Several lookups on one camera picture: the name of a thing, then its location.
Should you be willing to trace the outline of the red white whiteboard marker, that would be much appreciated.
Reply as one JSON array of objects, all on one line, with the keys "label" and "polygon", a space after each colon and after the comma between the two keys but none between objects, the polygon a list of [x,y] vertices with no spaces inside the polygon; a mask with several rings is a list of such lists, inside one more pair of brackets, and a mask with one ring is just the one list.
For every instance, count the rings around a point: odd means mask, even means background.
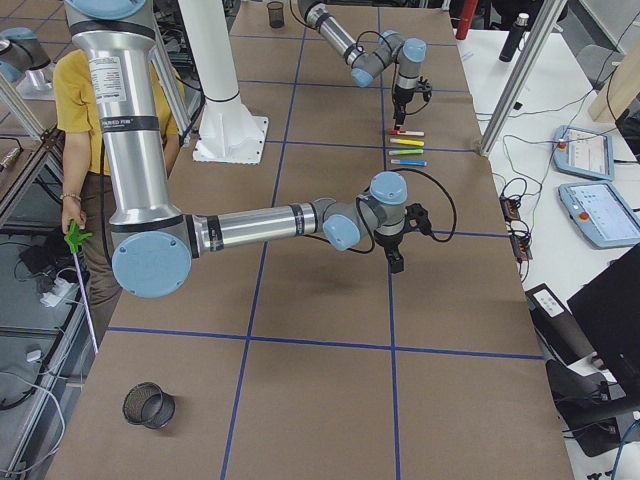
[{"label": "red white whiteboard marker", "polygon": [[423,131],[414,131],[414,130],[400,130],[393,129],[388,131],[389,135],[392,136],[407,136],[407,137],[424,137],[425,133]]}]

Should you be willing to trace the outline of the blue highlighter pen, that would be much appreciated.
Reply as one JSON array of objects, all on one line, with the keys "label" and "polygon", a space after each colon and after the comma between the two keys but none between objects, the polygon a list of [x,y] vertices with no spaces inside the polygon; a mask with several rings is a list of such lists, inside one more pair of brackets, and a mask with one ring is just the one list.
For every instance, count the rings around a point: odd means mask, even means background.
[{"label": "blue highlighter pen", "polygon": [[426,167],[428,162],[425,160],[416,160],[416,159],[391,159],[391,164],[400,165],[400,166],[411,166],[411,167]]}]

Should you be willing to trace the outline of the yellow highlighter pen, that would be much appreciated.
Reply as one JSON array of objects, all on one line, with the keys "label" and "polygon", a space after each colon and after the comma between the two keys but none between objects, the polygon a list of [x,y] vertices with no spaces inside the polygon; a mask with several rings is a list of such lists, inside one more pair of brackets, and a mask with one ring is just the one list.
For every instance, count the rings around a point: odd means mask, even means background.
[{"label": "yellow highlighter pen", "polygon": [[412,147],[423,147],[425,142],[422,140],[408,139],[408,138],[390,138],[390,144],[394,145],[405,145]]}]

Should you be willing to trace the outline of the green highlighter pen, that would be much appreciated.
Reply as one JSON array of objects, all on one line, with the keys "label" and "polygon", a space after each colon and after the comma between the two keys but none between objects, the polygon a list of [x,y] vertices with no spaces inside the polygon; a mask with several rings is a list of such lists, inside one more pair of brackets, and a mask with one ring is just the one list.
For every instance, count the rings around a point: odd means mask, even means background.
[{"label": "green highlighter pen", "polygon": [[424,153],[424,149],[422,148],[393,149],[393,150],[389,150],[387,153],[390,156],[422,155]]}]

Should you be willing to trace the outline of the red cylinder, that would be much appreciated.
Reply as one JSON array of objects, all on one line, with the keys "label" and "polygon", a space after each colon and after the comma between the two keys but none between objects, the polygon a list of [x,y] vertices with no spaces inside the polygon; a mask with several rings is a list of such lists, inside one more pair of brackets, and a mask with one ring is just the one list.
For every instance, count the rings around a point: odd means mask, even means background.
[{"label": "red cylinder", "polygon": [[478,3],[479,3],[478,0],[464,1],[464,6],[459,16],[458,25],[457,25],[456,34],[455,34],[455,38],[457,40],[466,39],[468,31],[473,22],[473,18],[475,16]]}]

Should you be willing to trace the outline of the black bottle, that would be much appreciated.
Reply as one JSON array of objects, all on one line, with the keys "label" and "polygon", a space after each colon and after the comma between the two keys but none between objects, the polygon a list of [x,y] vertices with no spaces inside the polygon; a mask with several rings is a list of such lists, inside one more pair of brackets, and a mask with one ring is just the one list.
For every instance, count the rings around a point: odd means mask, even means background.
[{"label": "black bottle", "polygon": [[526,31],[528,21],[528,13],[519,13],[514,20],[499,54],[499,60],[501,62],[508,63],[513,59],[516,50],[519,48],[524,32]]}]

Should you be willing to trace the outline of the far black mesh cup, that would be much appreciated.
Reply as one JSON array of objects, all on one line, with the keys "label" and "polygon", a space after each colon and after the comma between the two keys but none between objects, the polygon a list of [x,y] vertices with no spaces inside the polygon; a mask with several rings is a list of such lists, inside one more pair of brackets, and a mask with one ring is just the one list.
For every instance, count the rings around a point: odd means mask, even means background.
[{"label": "far black mesh cup", "polygon": [[284,4],[281,1],[269,1],[267,3],[268,22],[273,29],[282,28],[285,25]]}]

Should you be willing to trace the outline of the black mesh cup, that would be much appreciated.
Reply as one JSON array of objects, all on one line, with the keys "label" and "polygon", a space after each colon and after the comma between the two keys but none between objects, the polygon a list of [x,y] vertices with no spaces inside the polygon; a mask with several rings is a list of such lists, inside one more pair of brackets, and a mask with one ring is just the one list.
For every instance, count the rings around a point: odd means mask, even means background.
[{"label": "black mesh cup", "polygon": [[161,429],[168,425],[175,413],[175,399],[153,382],[132,387],[125,396],[122,413],[132,425]]},{"label": "black mesh cup", "polygon": [[267,3],[268,22],[273,29],[282,28],[285,25],[284,4],[281,1],[269,1]]}]

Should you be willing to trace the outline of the upper teach pendant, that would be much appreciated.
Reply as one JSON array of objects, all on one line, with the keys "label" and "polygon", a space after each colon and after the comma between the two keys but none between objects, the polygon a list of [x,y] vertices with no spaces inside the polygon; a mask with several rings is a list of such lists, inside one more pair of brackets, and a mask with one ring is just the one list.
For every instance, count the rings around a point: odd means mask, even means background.
[{"label": "upper teach pendant", "polygon": [[561,125],[554,134],[553,162],[566,174],[592,180],[615,177],[611,136]]}]

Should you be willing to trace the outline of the teach pendant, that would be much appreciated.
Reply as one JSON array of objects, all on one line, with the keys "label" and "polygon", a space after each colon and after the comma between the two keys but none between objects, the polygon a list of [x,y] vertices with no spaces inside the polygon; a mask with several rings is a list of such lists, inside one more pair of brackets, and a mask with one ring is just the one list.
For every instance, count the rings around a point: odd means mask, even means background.
[{"label": "teach pendant", "polygon": [[615,177],[611,136],[561,125],[554,134],[553,162],[566,174],[592,180]]},{"label": "teach pendant", "polygon": [[558,195],[571,220],[596,248],[639,243],[639,218],[610,181],[562,184]]}]

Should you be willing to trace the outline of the black laptop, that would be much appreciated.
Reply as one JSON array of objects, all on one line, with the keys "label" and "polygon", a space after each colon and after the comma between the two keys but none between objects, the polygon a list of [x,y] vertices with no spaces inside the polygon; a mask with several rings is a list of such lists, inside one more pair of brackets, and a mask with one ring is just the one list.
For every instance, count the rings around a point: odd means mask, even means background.
[{"label": "black laptop", "polygon": [[584,285],[568,304],[606,368],[627,393],[639,391],[639,247]]}]

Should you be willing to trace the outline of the near black mesh cup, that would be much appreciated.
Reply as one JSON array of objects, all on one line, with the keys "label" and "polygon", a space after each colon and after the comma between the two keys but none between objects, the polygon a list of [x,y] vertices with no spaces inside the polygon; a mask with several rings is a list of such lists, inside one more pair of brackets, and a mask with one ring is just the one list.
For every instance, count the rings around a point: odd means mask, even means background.
[{"label": "near black mesh cup", "polygon": [[132,425],[161,429],[168,425],[175,413],[175,399],[153,382],[132,387],[125,396],[122,413]]}]

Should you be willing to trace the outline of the person in yellow shirt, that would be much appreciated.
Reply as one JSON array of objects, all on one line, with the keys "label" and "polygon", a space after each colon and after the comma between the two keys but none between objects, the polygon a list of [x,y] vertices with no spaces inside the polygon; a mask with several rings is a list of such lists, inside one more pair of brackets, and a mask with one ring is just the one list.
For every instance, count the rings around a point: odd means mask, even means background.
[{"label": "person in yellow shirt", "polygon": [[109,160],[102,149],[98,106],[87,56],[74,50],[54,69],[57,126],[65,133],[61,229],[72,222],[92,236],[82,245],[88,265],[89,307],[96,341],[104,338],[122,293],[108,257],[113,254],[109,219],[115,213]]}]

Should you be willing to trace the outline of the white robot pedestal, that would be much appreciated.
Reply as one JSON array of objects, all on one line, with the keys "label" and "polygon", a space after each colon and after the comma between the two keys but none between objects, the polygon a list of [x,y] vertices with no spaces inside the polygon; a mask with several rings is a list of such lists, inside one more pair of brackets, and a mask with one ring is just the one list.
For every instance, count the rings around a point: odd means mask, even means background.
[{"label": "white robot pedestal", "polygon": [[242,102],[223,3],[183,0],[179,8],[205,99],[193,158],[259,164],[269,120]]}]

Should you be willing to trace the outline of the green handled stick tool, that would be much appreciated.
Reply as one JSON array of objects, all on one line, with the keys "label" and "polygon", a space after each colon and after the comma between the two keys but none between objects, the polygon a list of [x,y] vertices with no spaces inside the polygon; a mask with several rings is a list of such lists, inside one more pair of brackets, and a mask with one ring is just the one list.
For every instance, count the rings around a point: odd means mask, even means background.
[{"label": "green handled stick tool", "polygon": [[91,233],[83,233],[75,220],[71,220],[67,233],[64,235],[64,240],[69,247],[70,253],[74,260],[74,267],[78,277],[79,288],[81,292],[82,301],[86,313],[86,323],[91,339],[92,348],[95,354],[98,353],[98,343],[93,325],[93,319],[89,307],[88,295],[86,291],[86,285],[83,278],[82,268],[80,266],[79,252],[81,250],[82,243],[89,237]]}]

